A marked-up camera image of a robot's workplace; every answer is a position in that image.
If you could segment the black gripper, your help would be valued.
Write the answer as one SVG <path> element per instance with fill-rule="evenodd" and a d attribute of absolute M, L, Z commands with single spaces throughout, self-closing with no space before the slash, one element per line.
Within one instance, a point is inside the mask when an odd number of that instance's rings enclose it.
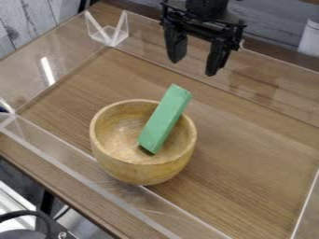
<path fill-rule="evenodd" d="M 177 63 L 187 53 L 188 35 L 212 41 L 205 75 L 224 67 L 231 50 L 243 44 L 247 22 L 228 9 L 229 0 L 160 0 L 160 25 L 164 29 L 167 55 Z"/>

